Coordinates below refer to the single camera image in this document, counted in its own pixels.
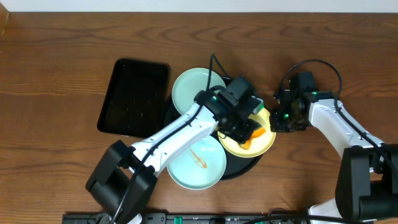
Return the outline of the yellow plate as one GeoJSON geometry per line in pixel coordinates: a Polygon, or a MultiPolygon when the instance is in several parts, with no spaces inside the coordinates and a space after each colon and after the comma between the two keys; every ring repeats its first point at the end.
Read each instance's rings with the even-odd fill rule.
{"type": "Polygon", "coordinates": [[[270,112],[267,109],[263,108],[257,115],[250,115],[249,118],[257,121],[261,127],[266,129],[266,132],[261,137],[252,140],[249,150],[242,149],[239,146],[240,143],[229,137],[224,138],[223,134],[217,132],[221,145],[228,152],[238,157],[250,158],[262,155],[272,146],[276,137],[276,133],[271,131],[270,112]]]}

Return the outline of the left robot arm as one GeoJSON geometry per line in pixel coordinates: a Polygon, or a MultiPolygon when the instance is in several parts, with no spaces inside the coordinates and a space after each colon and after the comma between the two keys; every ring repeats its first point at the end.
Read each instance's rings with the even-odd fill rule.
{"type": "Polygon", "coordinates": [[[131,146],[116,141],[107,148],[85,185],[107,211],[110,223],[139,217],[155,189],[159,174],[183,151],[220,129],[244,142],[254,131],[249,115],[263,109],[253,91],[199,91],[189,110],[158,133],[131,146]]]}

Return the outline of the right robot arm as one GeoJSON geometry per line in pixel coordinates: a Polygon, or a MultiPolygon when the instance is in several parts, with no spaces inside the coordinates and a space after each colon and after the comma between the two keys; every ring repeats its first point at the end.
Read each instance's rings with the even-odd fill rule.
{"type": "Polygon", "coordinates": [[[317,128],[341,157],[335,196],[308,209],[312,223],[339,219],[374,221],[397,217],[397,145],[365,130],[332,92],[279,90],[271,130],[317,128]]]}

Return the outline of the orange sponge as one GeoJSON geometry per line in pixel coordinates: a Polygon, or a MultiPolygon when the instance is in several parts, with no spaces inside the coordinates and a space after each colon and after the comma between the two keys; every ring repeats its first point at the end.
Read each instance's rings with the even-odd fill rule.
{"type": "Polygon", "coordinates": [[[250,138],[244,143],[240,144],[239,146],[244,150],[249,150],[251,147],[251,142],[253,139],[261,137],[266,132],[266,129],[261,127],[257,128],[250,136],[250,138]]]}

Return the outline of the mint plate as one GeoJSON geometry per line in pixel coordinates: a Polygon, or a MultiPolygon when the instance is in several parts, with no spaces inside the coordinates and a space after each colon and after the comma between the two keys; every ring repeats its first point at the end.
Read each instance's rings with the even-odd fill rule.
{"type": "Polygon", "coordinates": [[[186,113],[194,98],[202,90],[206,90],[209,70],[207,68],[191,68],[183,72],[172,88],[172,101],[180,114],[186,113]]]}
{"type": "Polygon", "coordinates": [[[168,166],[171,178],[190,190],[215,185],[226,170],[226,153],[212,136],[207,136],[183,151],[168,166]]]}

